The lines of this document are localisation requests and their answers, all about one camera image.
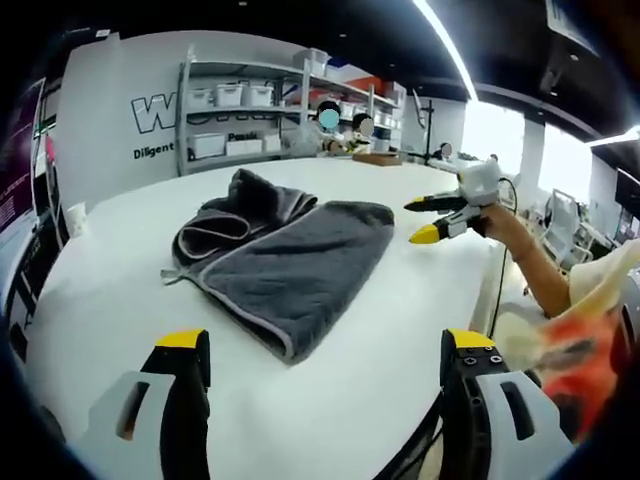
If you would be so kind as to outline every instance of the person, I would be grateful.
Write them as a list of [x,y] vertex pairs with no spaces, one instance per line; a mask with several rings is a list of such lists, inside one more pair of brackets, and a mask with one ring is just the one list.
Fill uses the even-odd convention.
[[529,332],[519,331],[520,337],[505,337],[502,344],[496,336],[498,349],[510,368],[510,358],[522,363],[517,356],[527,357],[524,363],[529,364],[517,369],[533,369],[560,411],[561,428],[580,443],[633,357],[634,329],[625,319],[621,290],[629,270],[640,261],[640,240],[575,265],[565,278],[513,213],[494,204],[482,210],[482,217],[486,236],[506,246],[550,318],[537,328],[528,327]]
[[453,148],[450,143],[444,142],[440,144],[440,148],[431,154],[431,158],[436,160],[442,160],[444,162],[451,163],[451,154]]
[[352,121],[353,131],[348,139],[349,153],[370,153],[371,135],[373,134],[373,118],[366,113],[354,115]]
[[346,153],[344,137],[335,132],[342,111],[336,102],[323,101],[311,121],[301,123],[290,141],[293,157],[343,155]]

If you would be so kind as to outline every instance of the black ceiling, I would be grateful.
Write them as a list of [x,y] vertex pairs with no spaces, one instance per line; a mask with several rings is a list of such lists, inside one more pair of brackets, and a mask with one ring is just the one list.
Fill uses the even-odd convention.
[[[620,48],[609,48],[616,44],[610,41],[610,26],[599,28],[594,10],[569,8],[585,31],[591,32],[589,39],[600,48],[600,57],[549,30],[545,0],[429,3],[453,38],[474,83],[527,98],[523,101],[478,88],[481,100],[522,110],[536,121],[559,124],[583,140],[593,137],[576,125],[579,122],[603,135],[618,134],[640,123],[638,92],[630,87],[629,72],[634,69],[621,65],[622,57],[616,56]],[[411,0],[190,2],[185,8],[166,12],[157,4],[145,5],[147,2],[129,2],[120,12],[115,8],[75,17],[60,10],[52,12],[29,30],[30,42],[17,43],[22,50],[13,51],[13,58],[23,64],[48,58],[46,65],[40,63],[40,72],[55,77],[63,73],[69,51],[96,41],[99,28],[119,31],[122,38],[169,30],[226,30],[320,48],[372,74],[419,89],[424,96],[466,98],[446,50]],[[637,10],[623,13],[633,16]],[[579,60],[571,60],[572,54]],[[15,71],[26,73],[28,65],[23,67]],[[551,95],[551,89],[557,96]],[[546,109],[542,102],[579,122],[550,113],[553,108]],[[605,147],[596,153],[612,166],[640,175],[635,145]]]

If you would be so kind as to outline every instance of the folded towel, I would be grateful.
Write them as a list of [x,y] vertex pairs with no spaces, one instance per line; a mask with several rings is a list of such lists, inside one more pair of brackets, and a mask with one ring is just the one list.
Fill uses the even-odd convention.
[[287,361],[305,358],[345,311],[393,235],[393,212],[315,197],[239,170],[176,235],[188,278]]

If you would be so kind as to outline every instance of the lab room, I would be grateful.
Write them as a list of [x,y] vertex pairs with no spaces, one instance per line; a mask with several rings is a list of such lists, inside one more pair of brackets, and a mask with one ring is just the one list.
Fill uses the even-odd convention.
[[640,421],[624,3],[196,2],[14,40],[16,476],[615,476]]

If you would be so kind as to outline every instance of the metal shelving unit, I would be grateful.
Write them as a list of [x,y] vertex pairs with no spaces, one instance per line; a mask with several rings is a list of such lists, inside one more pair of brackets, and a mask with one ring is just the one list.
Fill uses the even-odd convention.
[[[282,119],[287,116],[299,117],[300,123],[308,121],[312,110],[308,109],[309,92],[311,88],[317,87],[340,95],[357,98],[367,104],[367,113],[374,116],[375,108],[383,111],[390,111],[398,106],[389,99],[375,95],[373,85],[369,91],[360,90],[346,83],[336,82],[328,78],[319,77],[310,73],[308,62],[305,69],[300,70],[282,65],[272,65],[261,62],[237,62],[237,61],[201,61],[197,60],[190,48],[187,58],[180,65],[178,74],[178,95],[176,104],[176,155],[179,175],[188,175],[211,168],[222,168],[242,163],[259,162],[282,158],[284,151],[262,152],[249,155],[236,156],[216,156],[201,158],[195,161],[188,161],[187,138],[188,121],[187,118],[198,118],[206,116],[225,115],[272,115],[277,122],[278,131],[282,135]],[[255,78],[270,80],[275,84],[274,103],[280,105],[284,84],[298,84],[301,89],[300,106],[273,106],[273,107],[210,107],[203,110],[188,111],[186,98],[189,92],[189,80],[210,77],[234,77],[234,78]],[[391,129],[388,126],[376,125],[378,128]]]

